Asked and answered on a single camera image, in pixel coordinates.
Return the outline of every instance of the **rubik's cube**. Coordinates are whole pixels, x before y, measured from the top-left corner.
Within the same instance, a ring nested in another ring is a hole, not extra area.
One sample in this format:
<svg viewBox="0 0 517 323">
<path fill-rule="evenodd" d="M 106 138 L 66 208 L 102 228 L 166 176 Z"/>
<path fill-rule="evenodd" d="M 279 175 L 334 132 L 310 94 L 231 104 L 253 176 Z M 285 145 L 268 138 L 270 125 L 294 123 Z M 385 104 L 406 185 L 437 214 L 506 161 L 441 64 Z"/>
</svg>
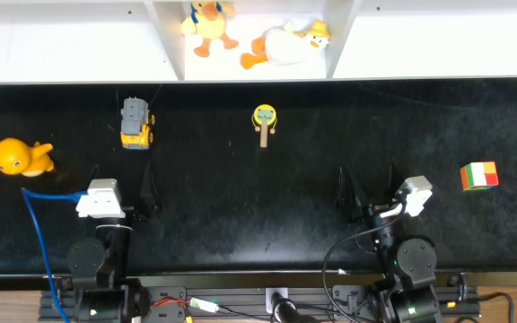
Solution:
<svg viewBox="0 0 517 323">
<path fill-rule="evenodd" d="M 487 189 L 498 185 L 493 161 L 472 162 L 460 169 L 464 190 Z"/>
</svg>

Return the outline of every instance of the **black tabletop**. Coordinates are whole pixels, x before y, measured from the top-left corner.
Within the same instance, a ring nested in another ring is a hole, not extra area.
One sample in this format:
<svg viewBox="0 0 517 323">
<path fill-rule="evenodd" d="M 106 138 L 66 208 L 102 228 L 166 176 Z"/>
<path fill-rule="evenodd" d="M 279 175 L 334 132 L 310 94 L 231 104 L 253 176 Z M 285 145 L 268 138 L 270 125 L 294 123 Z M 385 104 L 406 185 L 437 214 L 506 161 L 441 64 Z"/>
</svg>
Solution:
<svg viewBox="0 0 517 323">
<path fill-rule="evenodd" d="M 151 101 L 150 152 L 123 149 L 122 101 Z M 268 148 L 250 116 L 275 107 Z M 389 167 L 424 175 L 434 195 L 407 234 L 430 237 L 441 270 L 517 270 L 517 79 L 326 83 L 0 87 L 0 140 L 54 145 L 57 169 L 0 173 L 0 275 L 45 272 L 20 188 L 85 190 L 94 171 L 135 201 L 150 161 L 162 210 L 134 227 L 130 275 L 187 271 L 316 270 L 336 241 L 361 231 L 335 210 L 344 165 L 375 199 Z M 500 185 L 462 192 L 460 167 L 494 161 Z M 55 273 L 94 233 L 69 202 L 33 201 Z M 368 238 L 330 267 L 378 271 Z"/>
</svg>

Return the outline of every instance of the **yellow duck toy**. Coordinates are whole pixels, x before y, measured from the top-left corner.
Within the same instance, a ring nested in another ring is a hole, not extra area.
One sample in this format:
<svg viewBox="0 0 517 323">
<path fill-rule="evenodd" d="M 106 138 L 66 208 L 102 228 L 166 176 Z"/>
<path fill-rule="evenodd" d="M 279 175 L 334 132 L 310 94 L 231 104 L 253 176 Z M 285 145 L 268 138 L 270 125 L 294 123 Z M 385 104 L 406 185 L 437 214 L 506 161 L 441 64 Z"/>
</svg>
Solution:
<svg viewBox="0 0 517 323">
<path fill-rule="evenodd" d="M 242 54 L 241 65 L 251 69 L 258 63 L 292 65 L 310 60 L 324 51 L 329 44 L 327 24 L 316 21 L 306 32 L 294 31 L 288 22 L 284 27 L 271 28 L 264 37 L 252 41 L 252 54 Z"/>
<path fill-rule="evenodd" d="M 234 14 L 232 4 L 224 2 L 192 2 L 191 15 L 181 24 L 180 32 L 185 36 L 192 36 L 195 33 L 203 38 L 203 44 L 195 48 L 195 54 L 200 57 L 209 57 L 211 41 L 220 39 L 224 43 L 224 48 L 233 49 L 239 46 L 239 42 L 230 39 L 226 35 L 227 15 Z"/>
<path fill-rule="evenodd" d="M 7 175 L 35 177 L 55 167 L 47 155 L 51 144 L 35 143 L 32 148 L 21 140 L 7 138 L 0 142 L 0 171 Z"/>
</svg>

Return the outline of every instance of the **white plush duck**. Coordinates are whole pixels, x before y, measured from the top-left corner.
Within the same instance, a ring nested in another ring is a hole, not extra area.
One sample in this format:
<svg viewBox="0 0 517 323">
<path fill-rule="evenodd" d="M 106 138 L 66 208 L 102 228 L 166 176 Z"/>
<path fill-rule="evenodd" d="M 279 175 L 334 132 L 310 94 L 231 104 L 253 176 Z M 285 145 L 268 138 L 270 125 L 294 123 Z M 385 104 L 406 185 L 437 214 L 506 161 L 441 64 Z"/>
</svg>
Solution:
<svg viewBox="0 0 517 323">
<path fill-rule="evenodd" d="M 254 65 L 269 62 L 275 65 L 292 65 L 320 55 L 329 44 L 330 34 L 326 23 L 316 21 L 306 32 L 294 31 L 288 22 L 284 27 L 275 27 L 252 41 L 252 54 L 242 54 L 241 65 L 251 69 Z"/>
</svg>

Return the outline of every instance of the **yellow toy truck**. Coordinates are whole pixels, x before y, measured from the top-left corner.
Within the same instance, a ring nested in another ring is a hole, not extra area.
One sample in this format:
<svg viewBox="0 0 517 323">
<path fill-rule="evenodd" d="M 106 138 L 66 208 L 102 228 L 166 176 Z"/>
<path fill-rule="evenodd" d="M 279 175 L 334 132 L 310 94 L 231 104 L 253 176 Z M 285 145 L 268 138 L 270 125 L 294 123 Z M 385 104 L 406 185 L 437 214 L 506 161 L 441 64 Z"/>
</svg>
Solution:
<svg viewBox="0 0 517 323">
<path fill-rule="evenodd" d="M 145 100 L 127 98 L 123 101 L 121 115 L 121 142 L 127 149 L 149 149 L 153 143 L 154 115 L 150 114 Z"/>
</svg>

